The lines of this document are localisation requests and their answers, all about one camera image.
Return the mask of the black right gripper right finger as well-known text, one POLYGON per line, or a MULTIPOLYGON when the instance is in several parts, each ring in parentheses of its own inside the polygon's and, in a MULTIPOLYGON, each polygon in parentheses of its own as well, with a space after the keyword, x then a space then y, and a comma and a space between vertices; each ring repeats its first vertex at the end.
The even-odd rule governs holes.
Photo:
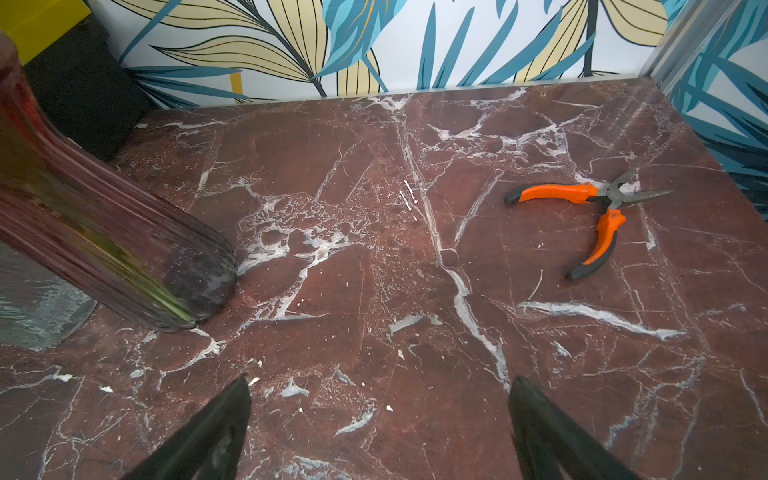
POLYGON ((514 379, 508 408, 524 479, 638 477, 525 377, 514 379))

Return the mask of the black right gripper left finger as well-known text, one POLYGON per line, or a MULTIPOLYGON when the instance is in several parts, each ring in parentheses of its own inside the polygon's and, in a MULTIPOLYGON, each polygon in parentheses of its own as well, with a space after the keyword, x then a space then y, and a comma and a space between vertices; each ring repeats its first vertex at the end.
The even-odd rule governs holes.
POLYGON ((241 375, 162 444, 127 479, 234 479, 251 415, 241 375))

